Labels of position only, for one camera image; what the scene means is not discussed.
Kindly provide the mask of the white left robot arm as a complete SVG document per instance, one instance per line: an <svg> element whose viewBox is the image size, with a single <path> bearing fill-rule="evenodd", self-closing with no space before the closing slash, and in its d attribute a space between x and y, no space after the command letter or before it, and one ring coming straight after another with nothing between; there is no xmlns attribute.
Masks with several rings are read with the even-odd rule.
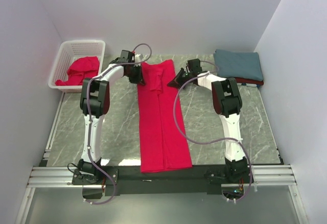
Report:
<svg viewBox="0 0 327 224"><path fill-rule="evenodd" d="M100 139L105 115L110 107L110 86L123 77L133 84L144 85L141 64L144 58L135 51L122 50L121 55L93 78L85 78L80 97L80 109L84 115L85 137L82 157L77 169L90 184L107 178L101 168Z"/></svg>

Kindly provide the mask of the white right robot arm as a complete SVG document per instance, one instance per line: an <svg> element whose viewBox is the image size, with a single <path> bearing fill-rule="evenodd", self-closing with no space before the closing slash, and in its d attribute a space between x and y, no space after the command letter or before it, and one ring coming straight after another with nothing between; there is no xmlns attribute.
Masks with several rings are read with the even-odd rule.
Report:
<svg viewBox="0 0 327 224"><path fill-rule="evenodd" d="M204 71L201 60L188 60L186 68L181 68L177 75L168 82L169 87L177 88L173 102L173 119L179 133L188 141L198 144L225 142L225 170L223 179L235 183L249 177L252 182L252 165L242 141L240 132L240 114L243 102L234 78L217 76L217 71ZM212 92L214 111L223 125L224 137L208 142L198 142L189 138L179 126L176 117L176 105L181 90L189 83L206 88Z"/></svg>

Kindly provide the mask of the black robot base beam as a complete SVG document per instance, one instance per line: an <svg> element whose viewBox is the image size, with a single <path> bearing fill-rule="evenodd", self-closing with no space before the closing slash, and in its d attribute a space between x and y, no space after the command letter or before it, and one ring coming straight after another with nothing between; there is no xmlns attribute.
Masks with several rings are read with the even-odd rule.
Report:
<svg viewBox="0 0 327 224"><path fill-rule="evenodd" d="M192 168L157 173L141 173L139 166L103 166L113 178L74 170L72 185L83 188L104 187L105 195L198 193L221 194L222 186L253 183L249 167L229 169L226 165L194 165Z"/></svg>

